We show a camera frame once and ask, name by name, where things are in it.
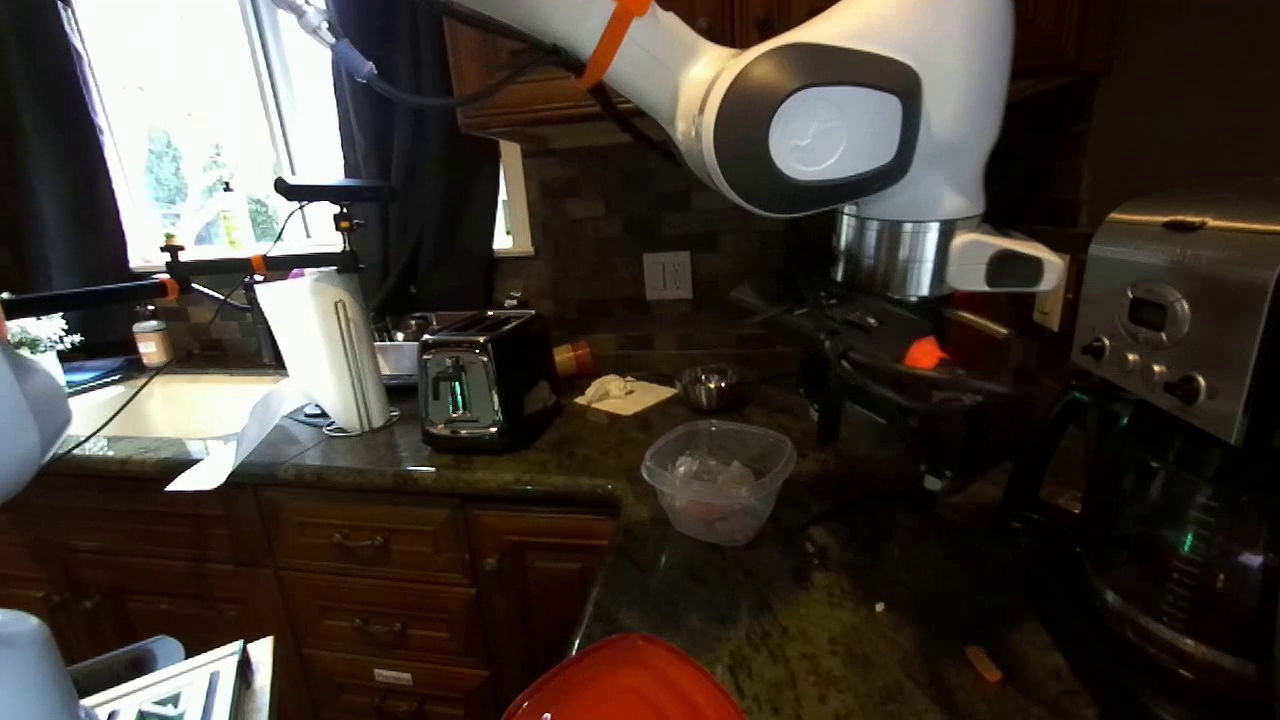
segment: black appliance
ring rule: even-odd
[[[1280,202],[1091,234],[1079,384],[1011,465],[1033,600],[1110,717],[1275,717]]]
[[[502,452],[556,415],[549,320],[531,306],[411,315],[420,423],[444,452]]]

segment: window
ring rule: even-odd
[[[84,51],[132,269],[158,269],[169,230],[187,261],[340,247],[333,202],[291,209],[270,188],[276,176],[343,172],[333,58],[291,12],[270,0],[65,0],[65,20]],[[500,253],[526,240],[525,176],[515,193],[521,209],[500,209],[513,217]]]
[[[507,145],[507,138],[500,145],[500,193],[497,193],[497,219],[492,219],[492,253],[497,257],[531,257],[525,151],[521,151],[521,145]]]

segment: wooden cabinet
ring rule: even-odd
[[[606,511],[466,511],[497,689],[513,698],[562,658],[612,540]]]
[[[0,603],[48,620],[65,658],[169,632],[187,652],[283,636],[246,492],[164,495],[140,475],[41,475],[0,511]]]
[[[1017,0],[1017,79],[1091,77],[1110,56],[1115,3],[1109,0]]]
[[[830,0],[662,0],[697,30],[719,44],[754,44],[822,12]],[[1110,3],[1017,0],[1017,79],[1052,84],[1095,71],[1109,56]],[[453,93],[472,94],[531,58],[531,49],[449,20]],[[521,145],[606,145],[625,132],[574,84],[571,71],[534,65],[497,94],[465,102],[460,129]]]
[[[0,608],[44,617],[69,662],[157,632],[187,652],[276,636],[294,720],[488,720],[566,652],[612,524],[420,492],[41,475],[0,511]]]
[[[454,500],[260,492],[307,717],[492,717]]]

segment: kitchen appliance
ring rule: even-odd
[[[358,274],[313,269],[257,282],[257,300],[294,381],[340,433],[389,423],[392,402],[377,368]]]
[[[444,452],[526,444],[556,415],[549,320],[531,306],[429,310],[420,331],[420,423]]]
[[[1011,465],[1033,594],[1125,717],[1275,713],[1280,202],[1136,200],[1095,230],[1079,384]]]

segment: drawer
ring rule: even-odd
[[[358,656],[305,652],[307,717],[314,720],[492,720],[483,668],[370,662]]]
[[[280,569],[466,583],[454,504],[362,492],[263,492]]]
[[[0,511],[0,540],[32,557],[157,557],[263,565],[267,544],[245,489],[164,492],[169,480],[41,475]]]
[[[476,586],[283,572],[283,603],[300,649],[394,658],[483,656]]]

